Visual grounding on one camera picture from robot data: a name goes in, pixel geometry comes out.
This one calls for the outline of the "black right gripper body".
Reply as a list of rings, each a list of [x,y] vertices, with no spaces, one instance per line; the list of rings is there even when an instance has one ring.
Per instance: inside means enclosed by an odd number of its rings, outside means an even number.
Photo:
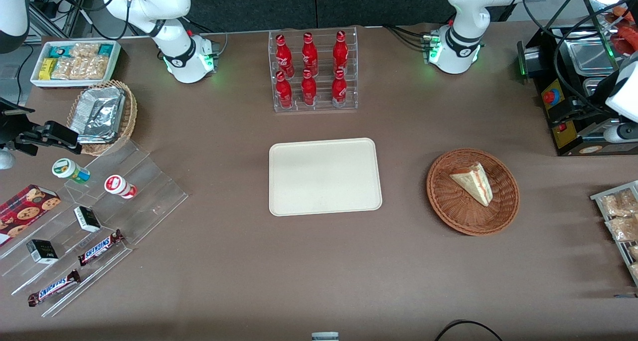
[[[36,156],[38,146],[43,145],[43,131],[45,127],[33,123],[27,117],[34,110],[21,107],[0,99],[0,145],[10,151],[22,152]]]

